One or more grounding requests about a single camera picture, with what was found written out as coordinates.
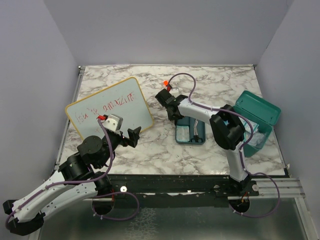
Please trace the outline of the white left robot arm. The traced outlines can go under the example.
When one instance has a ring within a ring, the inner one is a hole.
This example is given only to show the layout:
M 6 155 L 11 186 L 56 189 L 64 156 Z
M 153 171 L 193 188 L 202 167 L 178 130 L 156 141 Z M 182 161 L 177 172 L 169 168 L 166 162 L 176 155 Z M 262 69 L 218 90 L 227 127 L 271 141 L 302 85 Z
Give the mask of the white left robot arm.
M 108 177 L 100 171 L 113 163 L 118 146 L 136 147 L 141 128 L 120 130 L 102 128 L 104 137 L 88 136 L 49 179 L 18 200 L 7 200 L 3 210 L 8 215 L 5 227 L 12 234 L 29 235 L 40 229 L 45 219 L 75 202 L 90 198 L 113 197 L 117 194 Z

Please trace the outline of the white dressing packet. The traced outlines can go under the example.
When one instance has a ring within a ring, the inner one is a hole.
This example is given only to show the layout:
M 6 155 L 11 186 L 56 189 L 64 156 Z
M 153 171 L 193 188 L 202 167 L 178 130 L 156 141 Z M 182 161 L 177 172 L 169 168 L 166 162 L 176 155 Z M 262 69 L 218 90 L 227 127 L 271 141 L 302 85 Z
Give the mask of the white dressing packet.
M 177 125 L 175 129 L 175 140 L 181 143 L 190 141 L 190 127 Z

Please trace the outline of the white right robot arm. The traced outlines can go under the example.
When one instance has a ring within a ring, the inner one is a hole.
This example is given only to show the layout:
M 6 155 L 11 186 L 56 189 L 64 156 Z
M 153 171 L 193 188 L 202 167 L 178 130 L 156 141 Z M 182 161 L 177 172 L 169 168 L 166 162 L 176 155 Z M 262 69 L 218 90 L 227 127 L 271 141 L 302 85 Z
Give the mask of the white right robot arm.
M 165 88 L 155 98 L 166 109 L 170 121 L 190 117 L 210 125 L 215 142 L 226 151 L 229 175 L 233 179 L 229 184 L 230 191 L 236 196 L 246 192 L 249 173 L 243 154 L 245 127 L 233 107 L 228 104 L 220 108 L 202 105 L 182 94 L 175 97 Z

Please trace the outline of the black handled scissors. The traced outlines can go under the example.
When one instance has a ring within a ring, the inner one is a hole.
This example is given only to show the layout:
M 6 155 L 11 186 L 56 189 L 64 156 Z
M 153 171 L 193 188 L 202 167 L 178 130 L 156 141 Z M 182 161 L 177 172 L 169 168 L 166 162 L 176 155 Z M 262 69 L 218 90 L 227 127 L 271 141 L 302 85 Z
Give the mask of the black handled scissors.
M 198 120 L 196 119 L 194 121 L 194 125 L 193 125 L 193 137 L 190 139 L 191 143 L 203 143 L 204 142 L 204 140 L 201 137 L 199 137 L 197 126 L 198 126 Z

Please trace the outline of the blue divided tray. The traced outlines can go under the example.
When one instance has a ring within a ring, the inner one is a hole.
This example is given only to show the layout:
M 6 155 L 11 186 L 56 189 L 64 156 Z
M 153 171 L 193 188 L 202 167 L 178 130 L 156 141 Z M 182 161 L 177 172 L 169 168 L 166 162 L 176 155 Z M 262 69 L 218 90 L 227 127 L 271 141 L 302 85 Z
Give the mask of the blue divided tray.
M 190 142 L 191 138 L 194 135 L 194 131 L 193 131 L 193 127 L 194 127 L 194 123 L 195 123 L 195 118 L 192 117 L 184 117 L 182 119 L 179 120 L 175 120 L 174 124 L 175 124 L 175 141 L 176 141 L 176 126 L 188 126 L 189 127 L 189 142 L 177 142 L 178 144 L 182 144 L 182 145 L 203 145 L 206 141 L 206 125 L 204 122 L 199 121 L 198 120 L 198 125 L 197 125 L 197 131 L 199 134 L 199 137 L 201 137 L 203 139 L 203 143 L 195 143 L 195 142 Z

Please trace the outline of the teal medicine box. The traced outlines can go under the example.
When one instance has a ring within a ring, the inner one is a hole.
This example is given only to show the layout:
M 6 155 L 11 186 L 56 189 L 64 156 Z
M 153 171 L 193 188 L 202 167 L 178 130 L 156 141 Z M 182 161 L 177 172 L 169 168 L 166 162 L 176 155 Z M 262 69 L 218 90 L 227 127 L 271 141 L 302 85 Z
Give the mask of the teal medicine box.
M 278 122 L 281 109 L 247 90 L 243 91 L 236 100 L 233 109 L 249 121 L 259 124 L 260 132 L 265 134 L 264 141 L 258 146 L 249 144 L 244 146 L 244 156 L 247 158 L 252 157 L 264 147 L 273 130 L 273 126 Z M 240 120 L 244 125 L 246 121 L 242 118 Z

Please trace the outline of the clear bag of plasters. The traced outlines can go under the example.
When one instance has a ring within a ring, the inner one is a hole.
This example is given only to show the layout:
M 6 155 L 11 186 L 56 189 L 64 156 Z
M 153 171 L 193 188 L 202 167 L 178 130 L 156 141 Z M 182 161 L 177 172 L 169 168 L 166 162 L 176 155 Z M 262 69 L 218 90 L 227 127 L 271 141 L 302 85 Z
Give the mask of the clear bag of plasters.
M 250 146 L 257 147 L 258 145 L 262 144 L 263 141 L 265 140 L 265 134 L 260 132 L 259 127 L 260 125 L 258 123 L 250 121 L 250 124 L 253 129 L 253 133 L 251 131 L 251 128 L 247 122 L 244 122 L 244 127 L 245 127 L 245 141 L 247 141 L 251 135 L 252 138 L 248 142 Z

